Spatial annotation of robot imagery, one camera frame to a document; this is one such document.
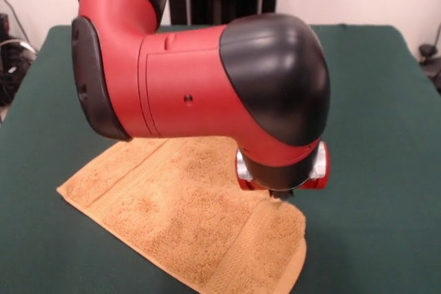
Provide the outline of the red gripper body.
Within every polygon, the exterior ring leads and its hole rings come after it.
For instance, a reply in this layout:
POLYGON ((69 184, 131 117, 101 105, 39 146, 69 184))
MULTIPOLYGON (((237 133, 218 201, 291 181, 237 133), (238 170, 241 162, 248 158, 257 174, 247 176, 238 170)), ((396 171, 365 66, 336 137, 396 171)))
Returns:
POLYGON ((299 162, 282 167, 258 164, 238 150, 235 170, 239 186, 243 190, 323 189, 329 178, 330 157, 324 141, 320 141, 299 162))

